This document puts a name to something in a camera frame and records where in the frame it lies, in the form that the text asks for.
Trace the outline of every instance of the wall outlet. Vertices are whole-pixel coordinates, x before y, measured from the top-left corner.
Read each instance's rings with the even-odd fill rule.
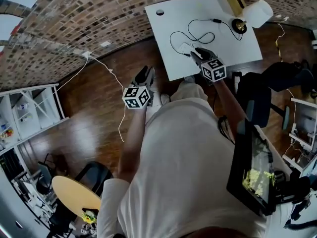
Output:
[[[102,47],[106,47],[106,46],[109,46],[111,43],[109,41],[105,41],[103,43],[100,44],[100,46]]]
[[[88,57],[89,57],[90,54],[92,54],[92,52],[86,51],[86,52],[84,52],[84,53],[82,54],[82,56],[84,56],[85,58],[88,59]]]

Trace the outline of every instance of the yellow object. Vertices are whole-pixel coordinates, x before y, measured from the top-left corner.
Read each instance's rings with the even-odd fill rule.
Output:
[[[13,135],[13,129],[7,129],[5,132],[0,134],[0,138],[5,139]]]
[[[52,186],[63,205],[77,216],[82,218],[83,208],[100,210],[100,197],[81,183],[69,177],[56,176],[52,180]]]
[[[278,42],[277,42],[277,40],[275,40],[275,45],[276,45],[276,47],[277,47],[278,56],[279,56],[280,60],[283,61],[282,56],[281,56],[281,51],[279,50],[279,47],[278,47]]]
[[[247,7],[244,0],[227,0],[234,15],[238,17],[242,13],[242,9]]]
[[[81,218],[83,219],[83,221],[87,222],[88,224],[97,222],[97,219],[95,217],[91,217],[85,213],[82,214]]]

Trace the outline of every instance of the wooden floor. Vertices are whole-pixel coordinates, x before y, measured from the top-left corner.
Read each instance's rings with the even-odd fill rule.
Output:
[[[284,27],[285,36],[279,40],[284,61],[294,62],[307,59],[310,64],[316,62],[316,54],[311,47],[309,33],[305,29]],[[282,34],[276,24],[266,24],[261,29],[255,29],[261,48],[263,60],[253,66],[241,69],[245,74],[249,71],[261,73],[272,63],[279,61],[274,39]],[[123,50],[115,52],[102,60],[113,69],[120,82],[127,86],[131,78],[144,66],[152,65],[156,70],[158,88],[162,93],[172,94],[181,80],[169,82],[164,69],[155,39],[138,42]],[[214,87],[203,88],[212,105],[215,96]],[[295,97],[300,97],[299,88],[291,89]],[[59,91],[61,105],[65,115],[70,120],[26,142],[23,150],[25,161],[30,169],[36,169],[36,163],[43,161],[47,153],[65,158],[70,175],[75,176],[89,161],[99,161],[116,170],[122,142],[118,134],[118,125],[123,116],[121,87],[114,77],[101,64],[93,63],[87,66],[78,76]],[[272,102],[284,108],[290,105],[294,112],[288,91],[272,94]],[[219,99],[215,101],[215,113],[223,115]],[[132,112],[127,110],[121,126],[125,136]],[[271,112],[268,126],[264,132],[272,141],[280,154],[283,154],[290,144],[288,132],[281,130],[282,119]]]

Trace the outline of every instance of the person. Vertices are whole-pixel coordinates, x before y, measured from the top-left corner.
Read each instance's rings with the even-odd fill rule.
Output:
[[[214,86],[235,137],[246,115],[223,80]],[[261,237],[265,219],[226,190],[234,145],[207,95],[184,81],[170,100],[147,124],[135,110],[117,178],[104,183],[98,238]]]

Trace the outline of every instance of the black cable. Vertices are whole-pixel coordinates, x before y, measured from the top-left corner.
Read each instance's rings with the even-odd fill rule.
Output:
[[[216,91],[216,93],[214,95],[214,98],[213,98],[213,104],[212,104],[212,110],[213,111],[214,111],[214,104],[216,103],[217,96],[218,96],[218,92]]]
[[[226,132],[224,131],[224,129],[222,128],[222,125],[221,123],[224,122],[224,125],[226,127],[226,130],[229,134],[229,130],[228,130],[228,127],[227,127],[227,124],[226,124],[226,120],[227,120],[227,117],[226,116],[222,116],[218,119],[218,129],[220,131],[220,134],[223,135],[226,139],[228,139],[231,143],[235,144],[232,139],[230,138],[230,136],[226,134]]]
[[[187,25],[187,31],[189,32],[189,34],[193,37],[193,39],[192,38],[190,38],[187,34],[185,34],[184,32],[182,32],[182,31],[175,31],[175,32],[172,32],[171,34],[170,34],[170,36],[169,36],[169,42],[170,42],[170,45],[172,46],[172,48],[175,50],[175,52],[177,52],[177,53],[179,53],[180,55],[184,55],[184,56],[187,56],[187,57],[190,57],[190,54],[183,54],[183,53],[180,53],[180,52],[178,52],[175,48],[174,48],[174,46],[173,46],[173,44],[172,44],[172,40],[171,40],[171,38],[172,38],[172,35],[173,34],[175,34],[175,33],[181,33],[181,34],[183,34],[183,35],[185,35],[189,40],[191,40],[191,41],[198,41],[199,43],[201,43],[201,44],[209,44],[209,43],[211,43],[211,42],[213,42],[214,41],[214,39],[215,39],[215,34],[213,33],[213,32],[207,32],[207,33],[205,33],[204,35],[202,35],[201,37],[199,37],[199,38],[196,38],[191,32],[190,32],[190,30],[189,30],[189,26],[190,26],[190,24],[192,23],[192,22],[194,22],[194,21],[212,21],[212,22],[214,22],[214,23],[218,23],[218,24],[221,24],[221,23],[223,23],[223,24],[225,24],[229,29],[230,29],[230,31],[231,31],[231,33],[232,33],[232,35],[238,40],[238,41],[241,41],[242,40],[242,36],[243,36],[243,34],[241,35],[241,38],[240,39],[238,39],[236,36],[235,36],[235,34],[232,32],[232,30],[231,30],[231,28],[228,26],[228,24],[227,23],[225,23],[225,22],[223,22],[223,21],[221,21],[220,19],[216,19],[216,18],[214,18],[214,19],[193,19],[192,21],[190,21],[189,22],[189,24]],[[212,34],[213,35],[213,38],[212,38],[212,40],[211,41],[208,41],[208,42],[202,42],[202,41],[200,41],[204,36],[206,36],[207,34]]]
[[[198,39],[196,39],[196,37],[195,37],[194,35],[192,35],[192,33],[189,31],[189,25],[190,25],[192,22],[194,22],[194,21],[211,21],[211,20],[210,20],[210,19],[193,19],[192,21],[190,21],[189,24],[187,25],[187,31],[188,31],[189,34],[194,38],[194,40],[192,40],[192,39],[191,39],[191,40],[192,40],[192,41],[198,41],[198,42],[201,43],[201,44],[209,44],[209,43],[213,42],[214,39],[215,39],[215,35],[214,35],[213,32],[207,32],[207,33],[205,33],[202,37],[200,37],[200,38],[198,38]],[[201,42],[200,40],[201,40],[205,35],[207,35],[207,34],[212,34],[212,35],[213,35],[212,40],[209,41],[209,42]]]
[[[231,31],[231,33],[232,33],[232,35],[233,35],[233,36],[234,36],[234,37],[235,37],[238,41],[241,41],[241,40],[242,40],[242,36],[243,36],[243,34],[241,34],[241,38],[240,38],[240,39],[238,39],[238,38],[235,36],[235,34],[232,32],[232,30],[231,30],[230,26],[228,26],[228,25],[227,25],[227,23],[225,23],[225,22],[223,22],[223,21],[222,21],[222,23],[223,23],[223,24],[225,24],[225,25],[226,25],[226,26],[230,29],[230,31]]]

